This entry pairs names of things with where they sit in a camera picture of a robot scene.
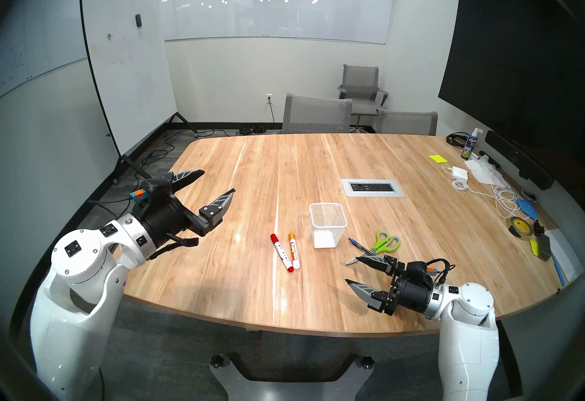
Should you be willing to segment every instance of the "gray mesh chair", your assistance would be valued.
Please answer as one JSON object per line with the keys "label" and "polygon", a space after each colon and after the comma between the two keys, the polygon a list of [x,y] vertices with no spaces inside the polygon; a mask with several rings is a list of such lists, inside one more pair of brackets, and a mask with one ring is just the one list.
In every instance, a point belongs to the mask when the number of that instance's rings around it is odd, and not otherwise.
{"label": "gray mesh chair", "polygon": [[351,99],[312,98],[287,93],[282,133],[347,133],[351,119]]}
{"label": "gray mesh chair", "polygon": [[[378,67],[343,65],[343,82],[337,87],[339,98],[353,99],[352,115],[357,115],[356,132],[360,130],[362,116],[377,116],[377,109],[384,105],[388,92],[378,88]],[[378,92],[384,93],[381,102],[376,101]]]}
{"label": "gray mesh chair", "polygon": [[437,135],[437,112],[391,112],[379,109],[377,134]]}

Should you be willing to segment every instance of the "gray carpet floor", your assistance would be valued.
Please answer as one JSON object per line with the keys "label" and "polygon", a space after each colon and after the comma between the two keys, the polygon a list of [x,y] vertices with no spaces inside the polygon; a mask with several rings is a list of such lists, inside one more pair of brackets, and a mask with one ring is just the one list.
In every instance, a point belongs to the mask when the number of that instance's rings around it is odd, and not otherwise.
{"label": "gray carpet floor", "polygon": [[[167,131],[145,151],[170,146]],[[214,138],[223,135],[215,132]],[[193,141],[191,132],[168,139],[174,149],[154,164],[145,165],[152,176],[167,172]],[[127,170],[103,200],[118,199],[136,185]],[[113,203],[120,214],[126,203]],[[101,208],[92,209],[81,227],[95,229],[110,221]],[[29,317],[21,331],[18,348],[34,365],[29,338]],[[215,324],[123,299],[116,315],[102,363],[107,401],[205,400],[225,401],[228,395],[209,370],[215,354],[227,354],[248,379],[315,381],[335,380],[355,356],[369,355],[374,372],[358,392],[359,401],[441,400],[442,385],[437,366],[438,334],[396,338],[329,338],[277,332],[250,332],[240,327]],[[510,397],[500,363],[491,382],[488,399]],[[88,401],[101,399],[99,375],[87,391]]]}

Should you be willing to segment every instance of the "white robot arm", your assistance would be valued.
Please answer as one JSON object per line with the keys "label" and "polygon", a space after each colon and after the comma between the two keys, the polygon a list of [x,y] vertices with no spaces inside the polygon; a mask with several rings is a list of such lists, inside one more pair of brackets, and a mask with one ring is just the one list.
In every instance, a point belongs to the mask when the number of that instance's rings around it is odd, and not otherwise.
{"label": "white robot arm", "polygon": [[[359,256],[368,266],[393,277],[390,291],[378,291],[346,280],[368,308],[394,314],[398,305],[441,321],[439,372],[444,401],[485,401],[500,356],[494,299],[477,283],[445,284],[451,266],[444,259],[428,263],[404,263],[391,256]],[[442,261],[445,270],[435,272],[428,265]],[[430,274],[439,274],[433,282]]]}
{"label": "white robot arm", "polygon": [[[30,338],[39,378],[62,401],[82,399],[95,378],[128,272],[161,253],[198,244],[198,238],[177,237],[179,231],[205,236],[222,222],[233,189],[201,208],[199,215],[174,196],[203,173],[169,172],[142,181],[131,214],[99,230],[75,230],[57,242],[33,306]],[[157,251],[169,239],[175,243]],[[117,261],[109,251],[113,244],[120,245]],[[70,289],[95,305],[89,313],[72,302]]]}

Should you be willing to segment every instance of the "black tv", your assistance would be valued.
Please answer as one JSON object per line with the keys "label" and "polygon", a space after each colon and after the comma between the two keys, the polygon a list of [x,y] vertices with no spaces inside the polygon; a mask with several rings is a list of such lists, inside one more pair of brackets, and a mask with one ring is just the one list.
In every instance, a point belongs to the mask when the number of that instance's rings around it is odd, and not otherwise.
{"label": "black tv", "polygon": [[585,37],[557,0],[459,0],[439,97],[525,153],[585,210]]}

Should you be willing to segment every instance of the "white mesh container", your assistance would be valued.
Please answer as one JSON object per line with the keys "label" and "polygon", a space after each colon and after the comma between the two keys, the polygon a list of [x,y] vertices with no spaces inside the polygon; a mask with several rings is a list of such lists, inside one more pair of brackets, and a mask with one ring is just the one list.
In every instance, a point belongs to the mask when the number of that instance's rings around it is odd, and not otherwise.
{"label": "white mesh container", "polygon": [[343,208],[339,203],[313,203],[310,205],[313,247],[335,248],[347,227]]}

